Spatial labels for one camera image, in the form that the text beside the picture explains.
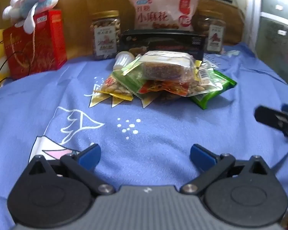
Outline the red spicy snack packet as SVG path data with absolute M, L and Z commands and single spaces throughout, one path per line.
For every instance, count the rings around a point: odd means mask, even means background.
M 188 94 L 189 83 L 176 83 L 172 81 L 148 80 L 138 90 L 139 94 L 166 91 L 181 97 Z

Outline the yellow peanut snack packet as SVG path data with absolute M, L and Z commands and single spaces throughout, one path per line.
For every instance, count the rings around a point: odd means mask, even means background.
M 120 84 L 112 74 L 109 75 L 98 89 L 94 89 L 94 91 L 127 101 L 132 101 L 134 98 L 133 94 L 126 87 Z

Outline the clear brown cake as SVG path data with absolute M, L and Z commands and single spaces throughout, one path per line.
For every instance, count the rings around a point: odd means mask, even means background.
M 139 59 L 142 76 L 146 80 L 188 83 L 194 80 L 193 56 L 177 52 L 148 51 Z

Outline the small white bottle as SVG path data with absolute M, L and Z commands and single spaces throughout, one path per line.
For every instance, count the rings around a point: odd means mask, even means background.
M 129 51 L 121 51 L 115 57 L 115 63 L 113 65 L 113 71 L 121 70 L 126 65 L 135 60 L 135 56 Z

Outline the black tin snack box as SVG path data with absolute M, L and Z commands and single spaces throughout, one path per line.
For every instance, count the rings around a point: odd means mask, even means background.
M 205 39 L 204 35 L 181 30 L 126 30 L 121 34 L 119 49 L 134 56 L 153 50 L 177 51 L 202 60 Z

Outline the light green snack packet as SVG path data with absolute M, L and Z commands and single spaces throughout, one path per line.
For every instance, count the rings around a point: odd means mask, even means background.
M 146 83 L 142 76 L 142 67 L 139 59 L 132 61 L 120 70 L 114 70 L 112 75 L 136 97 L 144 98 L 143 94 L 138 93 L 140 88 Z

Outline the blue printed tablecloth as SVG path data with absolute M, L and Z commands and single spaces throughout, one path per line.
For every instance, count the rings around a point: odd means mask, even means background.
M 237 85 L 202 110 L 188 98 L 159 97 L 147 107 L 139 99 L 89 106 L 93 90 L 112 71 L 112 60 L 69 60 L 57 71 L 6 81 L 0 88 L 0 229 L 14 223 L 7 197 L 33 155 L 47 159 L 99 144 L 96 173 L 121 185 L 182 186 L 197 175 L 190 148 L 200 144 L 237 159 L 260 155 L 288 195 L 288 138 L 257 122 L 263 105 L 288 104 L 288 84 L 245 45 L 208 55 Z

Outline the right nut jar gold lid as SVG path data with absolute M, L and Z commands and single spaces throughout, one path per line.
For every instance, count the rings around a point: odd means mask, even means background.
M 205 52 L 221 53 L 226 23 L 223 14 L 212 10 L 200 10 L 197 19 L 197 30 L 206 36 Z

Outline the nut jar gold lid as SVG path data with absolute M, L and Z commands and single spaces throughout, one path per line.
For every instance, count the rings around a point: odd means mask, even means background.
M 197 19 L 197 30 L 206 36 L 205 52 L 221 53 L 226 23 L 223 14 L 212 10 L 200 10 Z
M 112 59 L 120 46 L 121 21 L 118 10 L 96 12 L 91 15 L 93 59 Z

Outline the red gift bag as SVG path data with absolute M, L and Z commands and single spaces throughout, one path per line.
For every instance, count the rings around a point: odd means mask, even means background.
M 58 70 L 67 61 L 61 10 L 35 15 L 34 22 L 32 34 L 25 33 L 22 26 L 11 26 L 3 31 L 7 62 L 14 80 Z

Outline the left nut jar gold lid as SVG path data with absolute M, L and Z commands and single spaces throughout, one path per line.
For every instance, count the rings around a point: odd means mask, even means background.
M 96 12 L 91 15 L 93 59 L 112 59 L 120 46 L 121 21 L 118 10 Z

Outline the pink twist snack bag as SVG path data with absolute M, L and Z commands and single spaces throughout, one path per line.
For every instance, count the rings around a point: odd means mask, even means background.
M 135 29 L 192 31 L 198 0 L 129 0 L 135 8 Z

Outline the wooden board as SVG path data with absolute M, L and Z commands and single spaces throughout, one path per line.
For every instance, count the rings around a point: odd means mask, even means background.
M 209 26 L 225 27 L 222 44 L 240 42 L 243 21 L 237 8 L 220 11 L 211 0 L 0 0 L 0 29 L 4 50 L 18 50 L 13 65 L 25 57 L 54 64 L 80 56 L 94 59 L 116 55 L 121 30 L 139 26 L 153 32 L 191 32 Z

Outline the pink blue plush toy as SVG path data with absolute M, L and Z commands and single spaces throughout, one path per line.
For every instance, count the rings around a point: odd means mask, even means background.
M 35 30 L 34 16 L 55 7 L 59 0 L 11 0 L 10 5 L 2 13 L 2 19 L 11 20 L 18 24 L 23 19 L 22 24 L 27 34 L 32 34 Z

